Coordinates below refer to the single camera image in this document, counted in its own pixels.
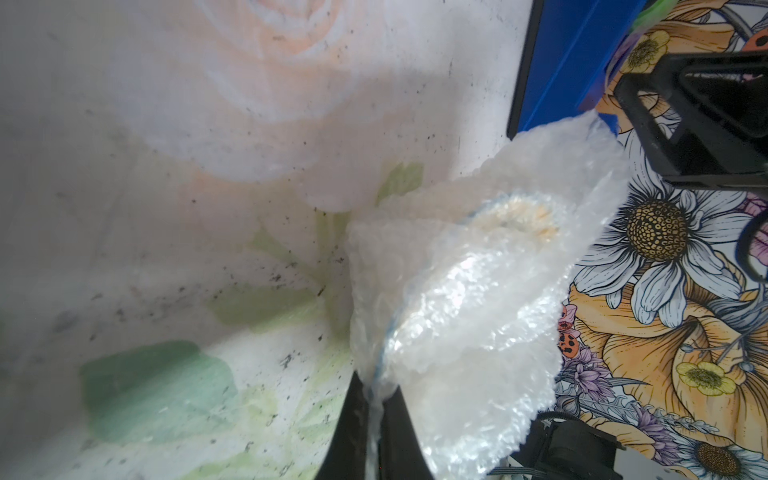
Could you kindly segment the upside-down yellow blue bowl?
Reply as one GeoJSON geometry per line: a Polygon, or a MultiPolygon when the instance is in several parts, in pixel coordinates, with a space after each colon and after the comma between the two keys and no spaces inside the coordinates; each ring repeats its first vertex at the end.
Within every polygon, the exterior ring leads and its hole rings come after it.
{"type": "Polygon", "coordinates": [[[560,232],[551,205],[537,196],[522,193],[503,194],[484,202],[463,224],[482,231],[509,230],[542,241],[550,241],[560,232]]]}

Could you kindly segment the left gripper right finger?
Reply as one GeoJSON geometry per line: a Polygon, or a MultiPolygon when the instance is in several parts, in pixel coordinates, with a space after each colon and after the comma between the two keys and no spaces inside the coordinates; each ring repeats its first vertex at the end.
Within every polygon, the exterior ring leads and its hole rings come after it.
{"type": "Polygon", "coordinates": [[[379,478],[432,480],[400,387],[383,403],[379,440],[379,478]]]}

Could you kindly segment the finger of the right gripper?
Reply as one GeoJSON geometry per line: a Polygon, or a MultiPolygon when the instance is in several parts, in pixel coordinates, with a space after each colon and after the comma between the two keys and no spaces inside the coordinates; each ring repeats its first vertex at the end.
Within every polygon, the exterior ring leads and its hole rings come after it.
{"type": "Polygon", "coordinates": [[[614,89],[656,173],[677,188],[767,195],[767,54],[668,54],[614,89]],[[640,99],[655,93],[680,122],[666,135],[640,99]]]}

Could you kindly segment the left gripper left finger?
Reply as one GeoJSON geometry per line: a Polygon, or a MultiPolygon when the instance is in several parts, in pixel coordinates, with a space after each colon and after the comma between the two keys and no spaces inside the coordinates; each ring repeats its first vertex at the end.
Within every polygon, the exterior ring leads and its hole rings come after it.
{"type": "Polygon", "coordinates": [[[354,372],[316,480],[365,479],[369,409],[364,385],[354,372]]]}

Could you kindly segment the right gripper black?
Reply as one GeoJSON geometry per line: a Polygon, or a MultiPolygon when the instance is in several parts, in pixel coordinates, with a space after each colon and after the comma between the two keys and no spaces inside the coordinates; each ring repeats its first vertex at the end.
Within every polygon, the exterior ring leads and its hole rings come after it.
{"type": "Polygon", "coordinates": [[[533,479],[620,480],[616,454],[624,447],[615,436],[581,419],[556,411],[541,412],[524,443],[511,457],[533,479]]]}

